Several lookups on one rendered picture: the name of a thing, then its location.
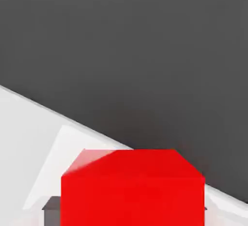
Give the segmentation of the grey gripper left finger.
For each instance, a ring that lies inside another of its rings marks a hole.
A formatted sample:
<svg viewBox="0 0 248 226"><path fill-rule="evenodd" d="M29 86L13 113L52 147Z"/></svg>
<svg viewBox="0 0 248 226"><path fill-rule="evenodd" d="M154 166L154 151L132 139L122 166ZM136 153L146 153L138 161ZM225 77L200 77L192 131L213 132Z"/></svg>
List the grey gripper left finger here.
<svg viewBox="0 0 248 226"><path fill-rule="evenodd" d="M60 226L61 197L41 197L30 209L25 226Z"/></svg>

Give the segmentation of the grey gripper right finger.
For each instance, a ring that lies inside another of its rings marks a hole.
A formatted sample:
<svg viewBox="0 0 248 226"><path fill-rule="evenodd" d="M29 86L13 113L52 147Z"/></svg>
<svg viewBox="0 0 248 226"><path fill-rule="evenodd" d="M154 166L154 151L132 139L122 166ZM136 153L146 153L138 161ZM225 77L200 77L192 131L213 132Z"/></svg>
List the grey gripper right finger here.
<svg viewBox="0 0 248 226"><path fill-rule="evenodd" d="M222 212L219 208L211 206L205 207L205 226L225 226Z"/></svg>

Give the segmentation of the small red cube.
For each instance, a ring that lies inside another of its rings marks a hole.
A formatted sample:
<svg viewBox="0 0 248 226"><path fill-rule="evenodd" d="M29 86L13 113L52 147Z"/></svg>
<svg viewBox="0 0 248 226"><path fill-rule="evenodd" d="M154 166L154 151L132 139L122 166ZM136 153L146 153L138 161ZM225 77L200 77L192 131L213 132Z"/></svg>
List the small red cube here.
<svg viewBox="0 0 248 226"><path fill-rule="evenodd" d="M61 226L204 226L204 185L173 149L83 150L61 178Z"/></svg>

